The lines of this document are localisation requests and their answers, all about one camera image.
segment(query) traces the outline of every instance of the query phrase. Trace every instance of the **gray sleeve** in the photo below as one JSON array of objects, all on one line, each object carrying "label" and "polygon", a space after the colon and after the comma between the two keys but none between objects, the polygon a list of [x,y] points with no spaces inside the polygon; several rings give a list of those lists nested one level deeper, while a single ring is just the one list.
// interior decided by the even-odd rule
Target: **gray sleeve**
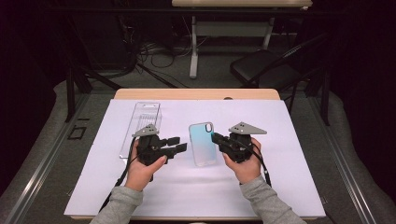
[{"label": "gray sleeve", "polygon": [[240,188],[263,223],[305,223],[277,197],[276,192],[265,183],[262,175],[241,185]]},{"label": "gray sleeve", "polygon": [[107,206],[91,221],[91,224],[129,223],[132,213],[142,202],[143,192],[126,187],[115,187],[111,190]]}]

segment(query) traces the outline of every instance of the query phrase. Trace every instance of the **dark background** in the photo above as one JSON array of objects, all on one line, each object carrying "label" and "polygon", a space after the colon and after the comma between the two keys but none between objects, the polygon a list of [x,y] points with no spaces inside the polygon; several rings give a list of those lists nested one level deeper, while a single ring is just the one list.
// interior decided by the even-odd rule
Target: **dark background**
[{"label": "dark background", "polygon": [[[109,1],[95,2],[111,6]],[[171,1],[152,5],[155,2],[142,1],[140,7],[169,7]],[[73,30],[65,28],[64,20],[43,14],[35,1],[2,1],[0,4],[0,193],[3,193],[49,117],[56,99],[52,89],[65,80],[69,67],[66,55],[95,69],[123,69],[131,66],[132,58],[128,47],[120,42],[122,33],[114,17],[98,16],[93,21],[74,18],[73,23],[82,34],[76,36]],[[331,62],[331,90],[344,102],[359,157],[378,186],[394,202],[395,4],[394,1],[316,0],[313,9],[344,8],[351,17],[341,21],[305,21],[301,30],[304,36],[323,30],[332,33],[332,46],[323,50]],[[101,26],[94,25],[97,20],[101,21]],[[170,18],[152,17],[141,25],[146,27],[144,32],[151,38],[171,46],[171,22]],[[156,29],[152,23],[157,27],[160,24],[163,29]]]}]

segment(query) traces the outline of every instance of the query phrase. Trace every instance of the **chair backrest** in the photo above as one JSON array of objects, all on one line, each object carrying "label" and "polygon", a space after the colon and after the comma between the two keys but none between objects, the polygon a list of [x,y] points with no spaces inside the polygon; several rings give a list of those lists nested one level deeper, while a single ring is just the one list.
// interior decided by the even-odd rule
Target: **chair backrest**
[{"label": "chair backrest", "polygon": [[250,80],[247,81],[245,86],[251,85],[253,82],[257,81],[261,75],[266,73],[267,71],[279,67],[280,65],[283,65],[287,63],[294,69],[300,71],[301,67],[301,61],[304,59],[305,54],[309,53],[311,49],[316,49],[318,46],[322,45],[328,38],[327,34],[321,34],[317,35],[316,37],[309,39],[297,46],[295,46],[292,49],[289,49],[286,51],[282,56],[279,57],[279,59],[273,61],[271,64],[266,66],[264,69],[260,71],[256,76],[252,77]]}]

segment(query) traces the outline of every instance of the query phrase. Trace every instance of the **iridescent phone case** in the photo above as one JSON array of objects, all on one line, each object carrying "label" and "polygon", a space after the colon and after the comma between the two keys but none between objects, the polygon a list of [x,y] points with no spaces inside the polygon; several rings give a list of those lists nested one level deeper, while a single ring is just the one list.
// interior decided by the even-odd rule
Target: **iridescent phone case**
[{"label": "iridescent phone case", "polygon": [[216,163],[216,145],[212,142],[213,124],[211,122],[192,124],[189,131],[195,165],[205,166]]}]

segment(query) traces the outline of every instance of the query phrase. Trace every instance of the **hand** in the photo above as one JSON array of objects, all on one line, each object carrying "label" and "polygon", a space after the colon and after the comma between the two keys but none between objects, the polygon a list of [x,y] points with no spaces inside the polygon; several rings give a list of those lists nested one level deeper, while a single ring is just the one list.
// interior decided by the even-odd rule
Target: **hand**
[{"label": "hand", "polygon": [[[133,160],[137,155],[136,147],[138,144],[138,140],[134,141],[131,160]],[[154,173],[158,171],[161,167],[163,167],[165,162],[166,156],[162,156],[150,166],[147,166],[141,163],[139,161],[139,158],[136,158],[134,161],[131,162],[131,165],[129,167],[125,187],[137,191],[142,191],[143,188],[149,183]]]},{"label": "hand", "polygon": [[[251,143],[253,144],[253,150],[257,152],[257,154],[261,155],[260,150],[262,148],[262,144],[260,144],[260,142],[255,138],[251,138]],[[226,153],[223,153],[223,157],[225,164],[235,172],[236,178],[241,184],[246,184],[262,174],[262,164],[253,154],[248,161],[242,161],[240,163],[232,161]]]}]

